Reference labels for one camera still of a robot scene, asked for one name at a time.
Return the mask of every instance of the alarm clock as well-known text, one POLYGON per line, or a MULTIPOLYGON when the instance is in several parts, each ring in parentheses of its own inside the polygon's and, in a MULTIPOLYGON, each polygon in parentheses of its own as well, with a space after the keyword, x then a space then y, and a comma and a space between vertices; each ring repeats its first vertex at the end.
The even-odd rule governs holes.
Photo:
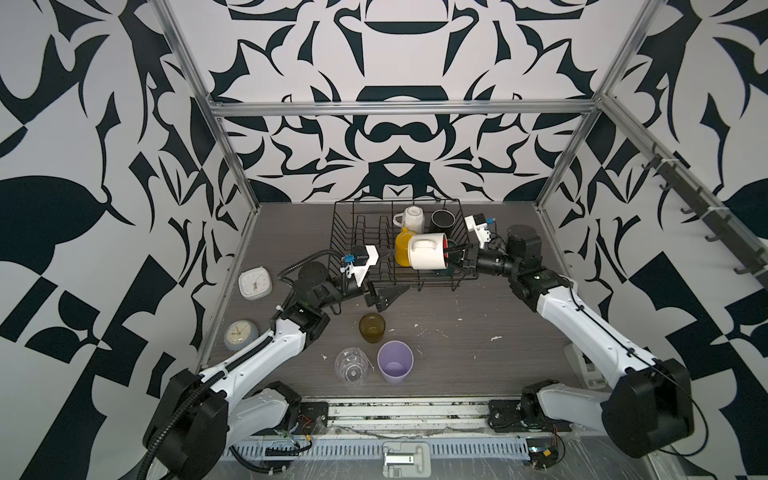
POLYGON ((272 280, 263 266, 242 272, 237 283, 246 300, 267 296, 272 291, 272 280))
POLYGON ((232 352, 243 349, 249 343, 259 338, 259 329, 253 322, 248 320, 237 320, 227 327, 224 332, 224 345, 232 352))

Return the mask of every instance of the wall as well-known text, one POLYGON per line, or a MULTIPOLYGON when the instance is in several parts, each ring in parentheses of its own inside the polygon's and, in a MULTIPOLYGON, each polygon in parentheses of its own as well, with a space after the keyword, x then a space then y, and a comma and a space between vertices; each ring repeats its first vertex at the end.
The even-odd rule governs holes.
MULTIPOLYGON (((171 3, 215 101, 292 102, 590 98, 643 2, 171 3)), ((262 201, 535 200, 576 117, 231 118, 226 128, 262 201)))
MULTIPOLYGON (((616 90, 637 118, 757 235, 768 237, 765 2, 670 0, 616 90)), ((720 479, 768 475, 768 293, 605 116, 546 206, 581 294, 622 333, 689 369, 720 479)), ((693 452, 696 432, 675 444, 693 452)))
POLYGON ((0 6, 3 478, 119 478, 248 207, 144 0, 0 6))

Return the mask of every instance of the yellow mug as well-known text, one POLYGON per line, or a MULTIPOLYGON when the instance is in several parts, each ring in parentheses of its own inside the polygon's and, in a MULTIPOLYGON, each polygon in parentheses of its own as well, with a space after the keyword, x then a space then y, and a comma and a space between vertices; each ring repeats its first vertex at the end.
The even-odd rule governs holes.
POLYGON ((395 261, 400 266, 411 266, 408 261, 408 242, 414 233, 403 227, 395 238, 395 261))

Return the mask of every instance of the dark wooden tabletop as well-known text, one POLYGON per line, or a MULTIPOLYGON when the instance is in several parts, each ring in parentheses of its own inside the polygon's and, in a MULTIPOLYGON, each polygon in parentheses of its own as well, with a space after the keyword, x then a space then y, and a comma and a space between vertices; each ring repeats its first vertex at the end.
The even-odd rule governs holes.
MULTIPOLYGON (((545 265, 559 270, 531 204, 465 204, 463 211, 495 217, 499 233, 515 223, 535 227, 542 238, 545 265)), ((264 266, 274 280, 286 266, 329 246, 332 217, 333 205, 328 204, 263 205, 242 270, 264 266)), ((259 300, 245 300, 236 288, 207 363, 213 365, 231 355, 223 344, 227 325, 249 319, 260 332, 265 331, 275 305, 287 294, 288 286, 281 282, 259 300)), ((305 397, 516 395, 543 379, 578 386, 563 354, 568 338, 518 300, 504 278, 480 276, 462 282, 454 292, 411 288, 382 312, 386 334, 378 344, 367 343, 357 326, 361 316, 376 309, 366 307, 362 297, 356 300, 345 302, 341 315, 331 314, 322 336, 275 369, 263 384, 280 380, 305 397), (413 370, 402 385, 387 385, 378 367, 369 371, 360 386, 348 386, 336 378, 333 362, 343 349, 359 347, 375 365, 379 347, 393 339, 408 344, 415 356, 413 370)))

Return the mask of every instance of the white mug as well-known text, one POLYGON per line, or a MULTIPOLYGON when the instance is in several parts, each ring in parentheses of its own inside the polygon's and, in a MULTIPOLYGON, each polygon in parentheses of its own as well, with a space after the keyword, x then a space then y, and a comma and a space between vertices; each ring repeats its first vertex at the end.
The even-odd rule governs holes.
POLYGON ((443 270, 448 246, 444 233, 414 235, 408 242, 408 261, 414 270, 443 270))
POLYGON ((392 223, 396 227, 405 227, 413 233, 424 233, 424 210, 416 205, 411 205, 406 208, 406 211, 392 217, 392 223))

